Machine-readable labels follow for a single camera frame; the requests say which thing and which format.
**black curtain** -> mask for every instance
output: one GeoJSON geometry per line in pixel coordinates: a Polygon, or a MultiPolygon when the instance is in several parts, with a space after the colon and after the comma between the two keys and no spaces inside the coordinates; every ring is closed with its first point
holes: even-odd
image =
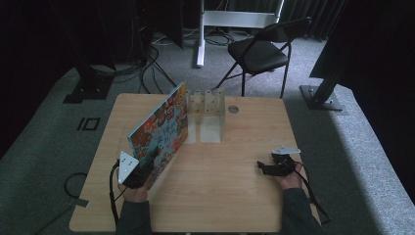
{"type": "Polygon", "coordinates": [[[412,201],[414,13],[411,0],[349,0],[310,75],[337,79],[353,91],[412,201]]]}

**wooden table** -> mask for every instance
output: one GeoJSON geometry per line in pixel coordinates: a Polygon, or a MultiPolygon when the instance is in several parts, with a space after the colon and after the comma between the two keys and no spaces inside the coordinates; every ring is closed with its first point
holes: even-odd
{"type": "MultiPolygon", "coordinates": [[[[69,227],[115,231],[109,175],[119,152],[132,154],[126,136],[165,96],[120,94],[115,102],[69,227]]],[[[221,143],[184,144],[149,191],[154,232],[275,232],[281,228],[281,188],[262,175],[256,161],[271,164],[270,152],[296,148],[284,103],[276,98],[226,97],[221,143]]],[[[300,155],[292,155],[300,161],[300,155]]],[[[120,212],[122,197],[117,201],[120,212]]]]}

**black stand base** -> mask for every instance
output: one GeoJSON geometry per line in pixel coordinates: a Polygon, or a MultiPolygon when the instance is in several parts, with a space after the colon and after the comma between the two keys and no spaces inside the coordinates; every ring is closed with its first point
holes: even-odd
{"type": "Polygon", "coordinates": [[[64,104],[81,104],[84,99],[87,100],[105,100],[113,83],[113,77],[105,77],[93,86],[94,88],[86,88],[82,79],[78,81],[72,94],[67,95],[64,104]]]}
{"type": "Polygon", "coordinates": [[[327,99],[327,101],[323,104],[318,104],[313,102],[312,98],[314,96],[315,91],[318,89],[318,86],[308,86],[308,85],[301,85],[300,90],[302,96],[304,97],[308,108],[311,110],[324,110],[324,111],[335,111],[337,115],[348,115],[345,106],[342,106],[336,95],[332,93],[327,99]]]}

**carpeted floor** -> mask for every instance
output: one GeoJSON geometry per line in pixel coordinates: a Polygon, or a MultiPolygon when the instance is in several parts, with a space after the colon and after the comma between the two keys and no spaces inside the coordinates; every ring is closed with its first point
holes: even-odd
{"type": "MultiPolygon", "coordinates": [[[[247,37],[242,32],[232,33],[236,39],[247,37]]],[[[335,90],[346,116],[309,110],[301,96],[300,85],[321,82],[309,74],[324,45],[324,41],[312,38],[294,42],[283,98],[302,160],[310,172],[311,187],[333,218],[323,228],[327,234],[413,234],[414,205],[352,91],[341,86],[335,90]]],[[[166,41],[155,47],[158,64],[172,80],[185,81],[191,90],[211,89],[233,64],[224,46],[207,44],[205,65],[200,69],[195,67],[195,40],[187,39],[184,49],[166,41]]],[[[282,74],[279,69],[248,77],[246,96],[279,97],[282,74]]],[[[68,204],[70,196],[64,186],[71,194],[79,194],[84,178],[72,175],[88,172],[116,96],[144,92],[139,76],[124,75],[115,78],[106,100],[63,104],[78,80],[73,69],[55,84],[0,161],[0,234],[72,234],[69,220],[73,207],[68,204]],[[100,122],[95,130],[82,130],[83,118],[100,122]]],[[[239,96],[240,82],[241,78],[225,81],[225,94],[239,96]]],[[[162,93],[172,88],[157,69],[155,76],[152,69],[147,70],[144,85],[151,93],[160,93],[158,87],[162,93]]]]}

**colorful book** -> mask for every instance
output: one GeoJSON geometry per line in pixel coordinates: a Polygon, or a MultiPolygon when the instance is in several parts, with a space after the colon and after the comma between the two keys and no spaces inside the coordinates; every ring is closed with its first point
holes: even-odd
{"type": "Polygon", "coordinates": [[[188,136],[186,85],[181,82],[127,136],[150,189],[188,136]]]}

